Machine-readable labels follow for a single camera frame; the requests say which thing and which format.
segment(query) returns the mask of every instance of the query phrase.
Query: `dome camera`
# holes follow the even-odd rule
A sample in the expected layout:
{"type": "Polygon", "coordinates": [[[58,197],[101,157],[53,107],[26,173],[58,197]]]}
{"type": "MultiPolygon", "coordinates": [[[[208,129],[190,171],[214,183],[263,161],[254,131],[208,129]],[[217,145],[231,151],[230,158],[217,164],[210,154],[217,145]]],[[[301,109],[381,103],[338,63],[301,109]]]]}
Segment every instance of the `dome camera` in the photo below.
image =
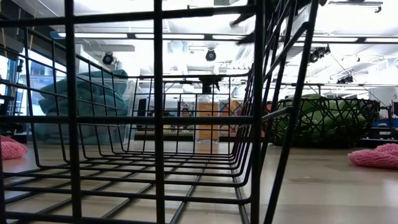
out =
{"type": "Polygon", "coordinates": [[[113,53],[112,52],[106,52],[105,56],[102,58],[102,62],[105,65],[112,65],[114,61],[113,53]]]}
{"type": "Polygon", "coordinates": [[[212,62],[212,61],[216,60],[216,57],[217,57],[216,52],[213,49],[209,49],[207,51],[206,61],[212,62]]]}

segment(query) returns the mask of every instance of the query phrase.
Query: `black wire basket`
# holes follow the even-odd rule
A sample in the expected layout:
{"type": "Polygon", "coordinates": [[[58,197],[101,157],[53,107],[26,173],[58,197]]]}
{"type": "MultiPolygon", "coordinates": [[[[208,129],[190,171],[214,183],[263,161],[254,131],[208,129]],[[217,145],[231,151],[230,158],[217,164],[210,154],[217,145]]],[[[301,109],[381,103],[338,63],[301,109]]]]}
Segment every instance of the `black wire basket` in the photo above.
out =
{"type": "MultiPolygon", "coordinates": [[[[292,99],[284,99],[279,102],[278,110],[291,104],[292,99]]],[[[379,117],[379,111],[378,101],[305,95],[300,104],[293,146],[353,147],[370,131],[379,117]]],[[[288,116],[274,120],[271,142],[275,145],[282,145],[288,122],[288,116]]]]}
{"type": "MultiPolygon", "coordinates": [[[[167,89],[165,88],[165,83],[170,82],[171,78],[173,80],[176,78],[181,79],[183,84],[189,83],[192,85],[193,82],[189,82],[189,80],[187,80],[188,78],[219,79],[220,77],[226,77],[225,75],[164,75],[163,21],[164,19],[205,17],[217,14],[235,13],[242,14],[243,17],[255,13],[257,18],[263,18],[266,8],[264,5],[265,1],[256,1],[255,6],[228,6],[163,11],[162,1],[156,0],[153,1],[153,11],[76,16],[74,0],[64,0],[63,8],[65,10],[65,17],[9,19],[2,17],[0,14],[0,18],[3,18],[0,20],[1,28],[15,27],[21,31],[21,34],[23,33],[22,40],[25,49],[30,49],[32,44],[29,45],[29,43],[31,42],[30,40],[32,40],[32,36],[34,36],[35,41],[40,40],[47,45],[47,48],[43,49],[50,50],[52,65],[49,67],[52,70],[52,83],[57,83],[57,73],[63,72],[57,70],[55,67],[58,57],[56,52],[60,51],[62,53],[61,55],[65,55],[67,71],[65,74],[67,78],[65,84],[66,94],[62,94],[58,89],[58,85],[52,85],[51,91],[42,90],[42,87],[40,87],[40,89],[35,88],[33,85],[34,83],[30,81],[31,69],[29,66],[25,66],[26,85],[22,86],[19,83],[7,84],[13,88],[20,88],[26,91],[27,114],[26,116],[15,116],[15,113],[13,113],[12,116],[0,115],[1,124],[24,123],[30,125],[32,157],[34,157],[34,165],[37,169],[35,167],[34,169],[24,170],[23,172],[3,171],[0,154],[0,223],[7,223],[9,220],[14,220],[14,223],[189,223],[189,221],[184,220],[184,218],[187,218],[186,211],[188,207],[193,203],[207,203],[209,206],[217,206],[218,211],[220,211],[221,205],[228,206],[228,211],[231,206],[235,207],[236,212],[240,215],[241,223],[271,224],[274,219],[282,181],[284,180],[284,172],[290,152],[290,140],[292,139],[291,133],[298,117],[300,100],[296,98],[290,110],[279,110],[276,111],[276,113],[269,113],[266,116],[263,116],[262,106],[266,103],[266,99],[270,94],[269,90],[274,77],[272,74],[276,72],[278,68],[277,81],[273,91],[273,103],[277,105],[277,97],[280,92],[281,81],[287,60],[287,52],[299,38],[304,38],[304,43],[300,68],[297,74],[297,81],[295,82],[295,95],[302,95],[309,55],[312,50],[311,43],[317,17],[318,1],[312,1],[312,4],[307,8],[308,19],[293,27],[294,18],[297,13],[295,10],[297,1],[298,0],[279,1],[272,15],[271,12],[267,12],[267,17],[270,18],[270,25],[267,26],[268,29],[266,30],[264,30],[264,20],[256,20],[254,33],[254,63],[250,71],[243,74],[247,81],[245,96],[241,104],[241,114],[240,116],[224,117],[210,117],[201,114],[199,114],[199,116],[184,116],[181,115],[181,112],[177,112],[176,116],[165,116],[167,109],[165,107],[167,102],[167,89]],[[135,79],[136,82],[138,82],[138,79],[141,80],[142,78],[147,79],[143,81],[149,81],[150,91],[148,94],[148,104],[143,104],[144,107],[146,107],[144,111],[140,109],[138,109],[138,111],[134,110],[134,113],[137,112],[137,116],[135,116],[133,111],[130,110],[133,109],[134,106],[131,108],[129,107],[127,113],[122,114],[117,112],[119,107],[117,104],[115,105],[116,89],[114,83],[115,78],[120,76],[115,74],[115,71],[109,71],[107,68],[76,54],[74,37],[75,25],[77,24],[99,24],[105,22],[141,20],[154,21],[154,73],[153,75],[145,75],[145,77],[121,77],[131,80],[135,79]],[[280,39],[279,34],[283,30],[281,27],[284,21],[287,21],[284,32],[284,49],[276,57],[276,48],[279,46],[280,39]],[[55,25],[65,26],[65,46],[29,28],[32,26],[55,25]],[[84,62],[87,65],[88,79],[76,75],[76,61],[79,61],[79,63],[84,62]],[[101,78],[100,82],[95,82],[95,80],[92,79],[95,78],[93,74],[97,71],[99,71],[99,77],[101,78]],[[107,74],[111,79],[110,83],[112,83],[109,86],[105,85],[103,79],[104,75],[108,76],[107,74]],[[79,85],[81,81],[88,87],[86,88],[86,90],[88,89],[88,94],[85,99],[81,99],[82,95],[78,94],[79,90],[81,90],[81,86],[79,85]],[[93,90],[97,87],[99,91],[96,95],[93,93],[93,90]],[[104,98],[104,94],[102,94],[108,90],[110,91],[111,103],[113,103],[113,105],[111,103],[107,104],[108,98],[107,96],[104,98]],[[40,95],[45,94],[52,96],[54,101],[51,101],[53,104],[50,104],[50,106],[55,105],[55,113],[51,111],[52,113],[50,116],[38,116],[35,114],[33,110],[35,98],[32,97],[32,92],[40,93],[40,95]],[[98,95],[102,96],[103,101],[99,98],[98,101],[95,100],[98,95]],[[150,108],[151,96],[153,96],[153,109],[150,108]],[[62,106],[60,101],[64,102],[64,105],[67,105],[67,111],[65,113],[61,113],[59,110],[59,107],[62,106]],[[86,110],[86,112],[89,113],[83,113],[82,102],[90,105],[86,110]],[[103,111],[103,114],[98,113],[98,110],[97,113],[95,113],[97,106],[101,107],[102,110],[100,110],[100,112],[103,111]],[[147,112],[149,111],[153,111],[151,117],[145,115],[138,116],[138,112],[148,114],[147,112]],[[261,172],[266,159],[268,146],[268,142],[264,142],[261,139],[261,123],[262,121],[284,116],[285,114],[289,114],[290,123],[287,130],[290,134],[287,134],[284,140],[284,146],[281,149],[282,154],[279,159],[278,169],[275,173],[275,181],[267,203],[265,218],[264,220],[260,220],[262,209],[261,172]],[[51,126],[46,126],[46,128],[51,129],[50,137],[53,137],[53,133],[55,133],[57,137],[59,135],[60,144],[55,150],[58,152],[56,158],[60,163],[55,163],[55,151],[53,147],[49,149],[44,147],[43,144],[39,144],[39,139],[36,138],[37,126],[35,124],[51,124],[51,126]],[[213,150],[213,144],[209,144],[205,147],[202,146],[201,149],[195,147],[195,131],[210,130],[210,132],[213,133],[213,131],[215,131],[214,127],[216,129],[216,127],[221,124],[223,126],[237,126],[235,138],[228,138],[230,142],[226,142],[225,147],[222,149],[220,148],[220,150],[213,150]],[[129,125],[136,128],[137,132],[142,131],[142,129],[145,131],[143,141],[133,142],[131,141],[133,137],[133,128],[129,128],[126,147],[123,144],[123,139],[126,139],[123,138],[123,136],[126,135],[122,134],[122,129],[126,130],[125,127],[129,125]],[[82,136],[82,134],[88,134],[87,131],[84,131],[86,129],[82,129],[82,126],[91,126],[94,127],[94,129],[89,129],[90,135],[82,136]],[[193,129],[189,128],[193,131],[193,138],[190,139],[191,143],[181,143],[181,140],[176,140],[172,142],[172,144],[170,144],[170,142],[165,142],[164,130],[169,129],[171,126],[177,127],[177,139],[179,139],[178,126],[193,127],[193,129]],[[109,145],[102,144],[101,141],[104,140],[105,134],[99,134],[98,130],[104,130],[108,135],[115,130],[115,135],[119,137],[119,141],[109,141],[109,145]],[[146,142],[146,137],[148,137],[149,131],[152,130],[154,142],[146,142]],[[62,142],[63,137],[67,137],[68,141],[62,142]],[[94,137],[93,142],[97,144],[88,147],[86,143],[91,137],[94,137]],[[47,149],[50,150],[50,153],[43,153],[47,149]],[[53,181],[54,179],[62,180],[63,182],[51,185],[44,184],[41,185],[41,187],[36,187],[39,186],[36,185],[38,181],[53,181]],[[85,184],[88,181],[95,185],[93,187],[88,187],[85,184]],[[127,188],[129,190],[135,189],[131,184],[139,185],[139,190],[124,192],[111,188],[117,185],[128,185],[127,188]],[[187,191],[182,192],[182,194],[176,194],[174,189],[172,189],[172,192],[170,191],[170,185],[175,185],[179,189],[186,189],[187,191]],[[215,189],[221,189],[222,192],[227,192],[229,190],[225,189],[232,189],[231,192],[233,196],[225,197],[223,194],[215,194],[214,192],[209,196],[195,194],[195,192],[197,193],[201,188],[205,188],[204,191],[206,192],[212,192],[212,190],[215,189]],[[247,194],[245,194],[243,188],[249,190],[247,194]],[[59,199],[59,201],[54,201],[54,204],[45,203],[43,207],[40,207],[39,203],[34,203],[34,206],[29,207],[32,208],[31,212],[27,210],[28,206],[21,206],[19,207],[22,208],[20,210],[13,210],[11,208],[11,206],[18,206],[18,203],[26,202],[29,198],[39,201],[34,197],[48,194],[53,194],[50,197],[56,200],[59,199]],[[102,212],[99,212],[95,216],[86,213],[87,209],[85,209],[87,199],[90,199],[92,196],[106,197],[99,200],[96,199],[96,208],[101,208],[99,210],[102,212]],[[115,204],[110,203],[112,199],[116,199],[115,204]],[[140,200],[151,201],[151,203],[153,202],[153,204],[155,204],[153,210],[150,211],[150,215],[145,217],[145,220],[141,220],[138,215],[132,215],[133,211],[141,214],[142,210],[126,210],[134,206],[135,203],[140,200]],[[109,209],[104,209],[105,204],[110,205],[109,209]],[[173,207],[171,213],[168,207],[169,205],[173,207]],[[64,215],[59,215],[61,210],[66,211],[64,215]],[[129,216],[126,218],[120,217],[120,214],[123,212],[128,213],[129,216]]],[[[31,62],[40,63],[30,58],[27,50],[25,50],[25,54],[22,55],[6,47],[0,46],[0,49],[24,58],[26,65],[29,65],[31,62]]],[[[228,80],[227,95],[231,93],[230,77],[228,80]]],[[[138,95],[137,89],[135,89],[134,92],[136,93],[134,96],[138,95]]],[[[181,102],[182,95],[183,93],[179,94],[178,102],[181,102]]],[[[138,100],[134,101],[135,99],[136,97],[132,97],[132,104],[139,104],[139,102],[137,102],[138,100]]],[[[224,113],[224,111],[213,111],[214,109],[216,108],[213,104],[211,111],[206,109],[205,112],[224,113]]],[[[195,109],[195,111],[185,110],[184,113],[186,112],[196,114],[197,112],[203,111],[197,111],[195,109]]],[[[212,142],[212,134],[210,138],[207,136],[205,140],[212,142]]]]}

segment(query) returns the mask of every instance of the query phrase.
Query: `pink fluffy cushion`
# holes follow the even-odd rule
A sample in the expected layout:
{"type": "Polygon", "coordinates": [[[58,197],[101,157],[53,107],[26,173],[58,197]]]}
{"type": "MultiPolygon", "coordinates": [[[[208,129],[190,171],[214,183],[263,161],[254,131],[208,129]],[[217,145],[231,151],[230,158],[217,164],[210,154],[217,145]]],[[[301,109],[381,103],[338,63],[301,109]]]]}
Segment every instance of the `pink fluffy cushion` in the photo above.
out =
{"type": "Polygon", "coordinates": [[[375,150],[359,150],[348,154],[357,166],[398,169],[398,144],[385,144],[375,150]]]}
{"type": "Polygon", "coordinates": [[[21,158],[27,153],[25,145],[5,136],[0,137],[1,158],[3,160],[21,158]]]}

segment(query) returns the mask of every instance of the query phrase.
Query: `ceiling light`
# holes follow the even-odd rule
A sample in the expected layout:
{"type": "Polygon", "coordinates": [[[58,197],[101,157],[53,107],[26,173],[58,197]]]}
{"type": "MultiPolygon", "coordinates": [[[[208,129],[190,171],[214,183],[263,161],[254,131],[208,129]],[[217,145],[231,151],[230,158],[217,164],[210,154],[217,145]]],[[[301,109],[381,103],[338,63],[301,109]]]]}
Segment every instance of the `ceiling light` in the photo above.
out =
{"type": "Polygon", "coordinates": [[[365,42],[392,42],[398,43],[398,37],[385,37],[385,38],[367,38],[365,42]]]}
{"type": "Polygon", "coordinates": [[[354,82],[353,76],[352,75],[348,75],[348,76],[345,76],[343,78],[339,78],[337,80],[336,84],[347,84],[347,83],[353,83],[353,82],[354,82]]]}
{"type": "Polygon", "coordinates": [[[398,85],[390,85],[390,84],[331,84],[331,83],[326,83],[323,84],[323,86],[335,86],[335,87],[340,87],[340,86],[350,86],[350,87],[397,87],[398,85]]]}
{"type": "Polygon", "coordinates": [[[202,34],[163,34],[163,39],[204,39],[202,34]]]}
{"type": "Polygon", "coordinates": [[[244,35],[213,35],[215,40],[240,40],[244,35]]]}
{"type": "Polygon", "coordinates": [[[208,49],[207,46],[189,46],[188,47],[188,50],[202,50],[202,51],[205,51],[207,49],[208,49]]]}
{"type": "Polygon", "coordinates": [[[138,39],[153,39],[155,37],[154,34],[135,34],[138,39]]]}
{"type": "MultiPolygon", "coordinates": [[[[66,33],[58,33],[58,35],[63,38],[67,36],[66,33]]],[[[75,33],[75,38],[126,39],[127,34],[75,33]]]]}
{"type": "MultiPolygon", "coordinates": [[[[299,37],[298,41],[303,42],[305,37],[299,37]]],[[[356,37],[313,37],[313,42],[356,42],[358,38],[356,37]]]]}
{"type": "MultiPolygon", "coordinates": [[[[293,46],[294,47],[303,47],[304,43],[295,43],[293,46]]],[[[327,46],[328,46],[327,44],[317,44],[317,43],[311,44],[311,47],[327,47],[327,46]]]]}

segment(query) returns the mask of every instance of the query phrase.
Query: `wire grid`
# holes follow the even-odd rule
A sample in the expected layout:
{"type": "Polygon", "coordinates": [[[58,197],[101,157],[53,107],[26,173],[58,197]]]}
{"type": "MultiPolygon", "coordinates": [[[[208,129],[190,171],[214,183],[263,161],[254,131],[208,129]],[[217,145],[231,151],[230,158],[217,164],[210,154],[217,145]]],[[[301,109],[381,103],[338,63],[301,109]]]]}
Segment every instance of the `wire grid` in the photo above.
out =
{"type": "MultiPolygon", "coordinates": [[[[65,24],[65,30],[67,34],[66,47],[57,45],[54,41],[34,32],[31,29],[24,28],[25,38],[24,45],[25,49],[28,49],[29,34],[40,37],[41,39],[49,42],[52,48],[52,60],[53,60],[53,75],[54,82],[56,82],[55,71],[55,48],[61,48],[66,51],[67,56],[67,84],[68,93],[67,96],[63,96],[57,93],[57,89],[54,89],[54,93],[42,92],[43,94],[52,95],[56,98],[57,114],[59,113],[58,100],[60,98],[67,97],[68,100],[68,116],[34,116],[32,111],[32,91],[41,92],[31,87],[29,77],[29,67],[26,66],[27,73],[27,86],[19,86],[18,84],[12,84],[16,88],[22,88],[28,90],[28,102],[29,102],[29,116],[8,116],[2,117],[2,122],[18,122],[18,123],[30,123],[30,128],[33,137],[33,147],[35,162],[38,169],[29,170],[20,173],[2,172],[3,179],[0,179],[0,220],[6,223],[6,220],[16,220],[13,223],[29,223],[32,221],[42,222],[55,222],[55,223],[150,223],[140,222],[132,220],[117,220],[112,219],[126,207],[134,203],[139,199],[155,200],[156,202],[156,223],[166,223],[165,219],[165,201],[180,202],[180,205],[174,215],[172,216],[169,223],[178,223],[181,221],[182,214],[186,210],[189,203],[201,202],[201,203],[221,203],[237,205],[239,213],[241,215],[242,223],[260,223],[263,222],[259,217],[260,208],[260,175],[262,169],[262,163],[267,151],[267,145],[269,142],[269,135],[266,134],[265,138],[261,139],[261,126],[263,123],[267,123],[267,127],[270,128],[272,125],[272,119],[278,116],[289,114],[289,125],[285,133],[284,143],[282,146],[281,157],[277,168],[277,173],[272,188],[271,198],[268,204],[266,217],[264,223],[272,223],[275,208],[277,205],[277,198],[282,185],[282,179],[289,155],[291,140],[293,136],[294,126],[298,117],[300,97],[302,94],[307,62],[310,53],[310,46],[312,43],[313,30],[315,25],[315,18],[317,15],[318,1],[313,1],[311,6],[311,13],[308,22],[304,22],[297,33],[292,38],[291,30],[292,23],[295,14],[296,1],[279,1],[277,10],[273,13],[271,20],[271,26],[264,30],[263,19],[256,20],[256,41],[255,41],[255,60],[251,71],[248,73],[248,84],[246,88],[246,94],[243,103],[243,114],[239,117],[193,117],[193,118],[182,118],[182,117],[163,117],[163,105],[166,94],[162,89],[164,88],[163,83],[163,72],[162,72],[162,19],[181,18],[181,17],[197,17],[197,16],[212,16],[215,14],[231,14],[231,13],[256,13],[257,18],[262,18],[264,15],[264,1],[258,1],[256,6],[238,6],[238,7],[221,7],[221,8],[206,8],[206,9],[189,9],[189,10],[176,10],[176,11],[162,11],[162,1],[154,1],[154,12],[132,12],[125,14],[107,14],[107,15],[94,15],[94,16],[74,16],[73,15],[73,0],[65,0],[65,17],[59,18],[45,18],[45,19],[29,19],[29,20],[3,20],[0,21],[0,27],[27,27],[27,26],[50,26],[55,24],[65,24]],[[284,49],[282,53],[276,57],[276,51],[270,51],[271,46],[274,49],[278,46],[280,27],[283,22],[283,18],[288,17],[287,32],[284,39],[284,49]],[[76,94],[76,83],[78,77],[75,75],[75,59],[85,61],[91,66],[97,67],[101,70],[102,74],[106,71],[98,65],[88,61],[81,56],[75,55],[75,40],[74,36],[74,25],[81,23],[92,23],[92,22],[117,22],[117,21],[138,21],[144,19],[154,20],[154,118],[150,117],[137,117],[137,116],[79,116],[78,102],[82,102],[76,94]],[[291,107],[286,107],[282,110],[277,110],[277,99],[280,90],[280,84],[284,72],[284,65],[286,61],[286,53],[297,41],[297,39],[304,33],[306,35],[305,44],[303,47],[302,61],[300,64],[300,70],[298,73],[297,87],[294,96],[294,101],[291,107]],[[271,67],[267,69],[268,61],[271,60],[271,67]],[[266,99],[271,85],[272,72],[275,68],[280,65],[277,82],[275,86],[274,98],[272,101],[271,112],[264,115],[264,106],[266,105],[266,99]],[[262,89],[266,84],[265,93],[262,98],[262,89]],[[38,142],[35,138],[35,124],[37,123],[51,123],[57,124],[58,127],[62,124],[68,124],[69,133],[69,149],[65,148],[65,144],[61,144],[62,157],[64,164],[60,165],[44,165],[40,158],[40,150],[38,142]],[[109,151],[103,150],[102,145],[98,145],[98,157],[91,157],[88,154],[88,150],[85,149],[83,141],[79,141],[79,135],[81,134],[80,128],[83,125],[94,126],[97,130],[99,127],[105,126],[106,128],[120,128],[120,124],[140,124],[140,125],[154,125],[155,130],[155,147],[154,151],[147,151],[143,147],[142,150],[130,150],[129,146],[125,148],[122,144],[120,145],[120,151],[115,147],[110,146],[109,151]],[[165,124],[173,125],[201,125],[201,124],[238,124],[238,132],[234,139],[232,149],[226,153],[216,153],[211,151],[210,153],[200,153],[193,149],[189,152],[186,150],[178,151],[164,151],[163,142],[163,128],[165,124]],[[100,167],[101,165],[112,166],[112,168],[100,167]],[[199,171],[180,171],[181,169],[198,169],[199,171]],[[89,175],[81,175],[81,172],[86,170],[93,171],[89,175]],[[105,172],[120,172],[124,175],[121,177],[102,177],[101,174],[105,172]],[[130,179],[135,175],[139,174],[154,174],[155,178],[152,179],[130,179]],[[169,180],[168,176],[185,176],[194,177],[194,180],[169,180]],[[8,179],[15,177],[28,177],[28,179],[18,180],[15,182],[7,182],[8,179]],[[203,177],[227,177],[230,178],[231,182],[214,182],[208,180],[201,182],[200,179],[203,177]],[[50,187],[27,187],[27,184],[31,184],[40,180],[52,180],[52,179],[65,179],[70,180],[68,182],[53,185],[50,187]],[[249,179],[251,180],[251,194],[248,197],[244,197],[241,193],[241,187],[248,184],[249,179]],[[100,185],[94,189],[84,190],[82,189],[82,182],[84,181],[107,181],[106,184],[100,185]],[[108,191],[107,188],[116,183],[142,183],[146,186],[140,189],[137,193],[123,193],[123,192],[112,192],[108,191]],[[187,185],[189,190],[184,196],[177,195],[165,195],[165,185],[187,185]],[[225,188],[232,187],[235,189],[236,198],[215,198],[215,197],[194,197],[192,196],[195,189],[198,186],[208,186],[225,188]],[[155,188],[155,194],[145,194],[150,189],[155,188]],[[25,192],[15,197],[4,199],[4,191],[10,192],[25,192]],[[55,205],[47,207],[37,213],[26,213],[26,212],[6,212],[6,205],[12,203],[21,202],[27,198],[35,197],[44,193],[52,194],[64,194],[70,195],[64,201],[61,201],[55,205]],[[100,218],[83,217],[82,216],[82,200],[89,196],[102,196],[102,197],[114,197],[114,198],[125,198],[117,207],[107,212],[100,218]],[[250,210],[247,211],[246,206],[250,204],[250,210]],[[55,215],[53,214],[61,208],[72,205],[72,215],[55,215]]],[[[29,64],[29,58],[27,51],[25,55],[20,55],[26,59],[26,64],[29,64]]],[[[89,80],[85,80],[90,84],[90,88],[94,85],[100,87],[105,91],[105,86],[99,85],[91,81],[91,75],[89,80]]],[[[107,105],[106,100],[104,104],[93,103],[92,101],[83,101],[95,106],[102,106],[106,108],[106,111],[114,110],[117,113],[116,105],[107,105]]]]}

